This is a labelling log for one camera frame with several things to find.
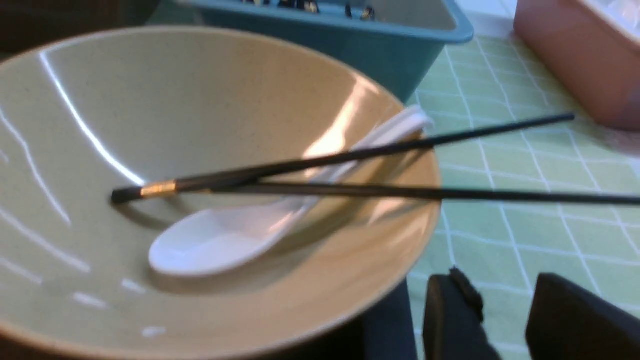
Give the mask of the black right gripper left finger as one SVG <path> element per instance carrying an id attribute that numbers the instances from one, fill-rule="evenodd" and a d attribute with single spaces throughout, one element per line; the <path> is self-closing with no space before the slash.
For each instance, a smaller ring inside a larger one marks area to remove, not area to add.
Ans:
<path id="1" fill-rule="evenodd" d="M 484 301 L 457 267 L 429 277 L 423 315 L 427 360 L 500 360 L 484 323 Z"/>

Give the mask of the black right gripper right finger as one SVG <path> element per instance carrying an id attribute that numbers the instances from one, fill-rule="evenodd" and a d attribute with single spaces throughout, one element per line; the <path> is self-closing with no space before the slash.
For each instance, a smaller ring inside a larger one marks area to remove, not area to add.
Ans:
<path id="1" fill-rule="evenodd" d="M 555 273 L 540 273 L 526 324 L 533 360 L 638 360 L 640 321 Z"/>

